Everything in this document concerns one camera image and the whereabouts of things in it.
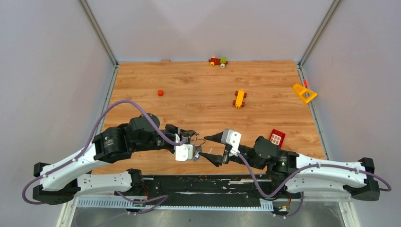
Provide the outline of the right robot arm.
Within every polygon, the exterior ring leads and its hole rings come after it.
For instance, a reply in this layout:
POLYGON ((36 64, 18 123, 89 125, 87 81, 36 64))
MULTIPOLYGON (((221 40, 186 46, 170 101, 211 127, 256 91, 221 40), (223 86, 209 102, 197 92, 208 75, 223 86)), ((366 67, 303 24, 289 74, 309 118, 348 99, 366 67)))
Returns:
POLYGON ((205 140, 225 146, 222 155, 199 153, 216 167, 230 161, 245 165, 263 198, 283 197, 302 192, 347 192, 360 201, 377 201, 380 188, 374 177, 374 162, 336 162, 312 158, 279 148, 259 136, 253 147, 240 143, 241 134, 225 129, 205 140))

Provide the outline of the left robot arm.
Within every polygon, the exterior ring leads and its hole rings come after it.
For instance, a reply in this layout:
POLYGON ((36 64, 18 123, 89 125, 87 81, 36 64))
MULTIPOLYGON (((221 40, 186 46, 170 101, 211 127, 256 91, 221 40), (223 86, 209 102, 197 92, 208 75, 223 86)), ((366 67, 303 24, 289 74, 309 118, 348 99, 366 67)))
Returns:
POLYGON ((172 124, 166 124, 160 133, 159 119, 150 114, 149 123, 144 115, 130 119, 129 123, 107 128, 96 135, 82 156, 70 155, 55 164, 37 163, 34 176, 42 176, 33 188, 33 199, 49 205, 58 205, 86 194, 113 191, 124 195, 141 195, 147 191, 142 172, 128 169, 111 175, 92 175, 91 171, 120 160, 130 159, 134 152, 168 150, 176 151, 163 136, 173 142, 185 139, 184 148, 193 151, 191 138, 194 130, 183 130, 172 124))

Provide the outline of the yellow triangular toy piece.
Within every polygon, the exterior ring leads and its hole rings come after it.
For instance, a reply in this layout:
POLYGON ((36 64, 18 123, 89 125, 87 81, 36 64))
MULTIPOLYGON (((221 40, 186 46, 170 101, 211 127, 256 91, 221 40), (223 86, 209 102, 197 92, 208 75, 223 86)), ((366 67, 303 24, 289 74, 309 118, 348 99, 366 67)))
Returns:
POLYGON ((292 89, 304 104, 309 104, 313 99, 315 99, 318 96, 316 92, 300 84, 294 84, 292 86, 292 89))

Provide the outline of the yellow brown toy car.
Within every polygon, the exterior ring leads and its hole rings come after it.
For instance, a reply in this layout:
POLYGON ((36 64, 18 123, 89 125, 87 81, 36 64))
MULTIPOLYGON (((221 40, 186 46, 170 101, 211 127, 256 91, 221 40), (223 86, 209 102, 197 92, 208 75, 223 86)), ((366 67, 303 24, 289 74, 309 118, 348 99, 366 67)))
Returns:
POLYGON ((233 100, 233 106, 235 108, 242 108, 245 106, 244 99, 247 97, 247 93, 243 90, 237 90, 235 92, 235 100, 233 100))

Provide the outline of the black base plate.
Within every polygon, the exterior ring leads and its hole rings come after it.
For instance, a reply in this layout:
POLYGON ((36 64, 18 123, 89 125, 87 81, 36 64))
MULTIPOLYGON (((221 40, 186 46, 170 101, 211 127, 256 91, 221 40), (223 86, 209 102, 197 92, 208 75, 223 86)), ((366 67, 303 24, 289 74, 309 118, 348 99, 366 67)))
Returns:
POLYGON ((165 206, 256 207, 266 200, 250 175, 144 175, 142 183, 122 194, 167 195, 165 206))

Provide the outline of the keyring with colourful keys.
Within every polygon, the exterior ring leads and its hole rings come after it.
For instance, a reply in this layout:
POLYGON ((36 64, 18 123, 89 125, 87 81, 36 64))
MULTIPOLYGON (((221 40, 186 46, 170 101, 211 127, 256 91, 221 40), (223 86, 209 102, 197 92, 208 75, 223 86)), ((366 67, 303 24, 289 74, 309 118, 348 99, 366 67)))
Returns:
POLYGON ((200 153, 202 153, 202 146, 206 143, 206 140, 199 137, 199 134, 195 134, 195 138, 191 140, 193 145, 193 161, 198 161, 200 153))

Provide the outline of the red window toy block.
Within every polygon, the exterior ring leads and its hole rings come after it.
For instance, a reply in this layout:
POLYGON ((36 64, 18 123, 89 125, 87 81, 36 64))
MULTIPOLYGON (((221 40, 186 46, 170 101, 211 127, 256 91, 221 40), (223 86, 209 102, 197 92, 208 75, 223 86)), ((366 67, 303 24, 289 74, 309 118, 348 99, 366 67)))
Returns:
POLYGON ((273 144, 277 145, 279 148, 282 147, 284 139, 285 139, 286 134, 277 130, 273 129, 269 141, 272 142, 273 144))

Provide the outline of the red green toy car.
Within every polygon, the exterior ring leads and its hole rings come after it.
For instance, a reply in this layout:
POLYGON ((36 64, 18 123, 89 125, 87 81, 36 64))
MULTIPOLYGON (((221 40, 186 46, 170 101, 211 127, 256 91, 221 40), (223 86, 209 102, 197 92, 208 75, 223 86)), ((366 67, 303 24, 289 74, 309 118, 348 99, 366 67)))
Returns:
POLYGON ((225 68, 229 64, 226 57, 216 58, 215 56, 212 56, 208 61, 211 67, 219 66, 225 68))

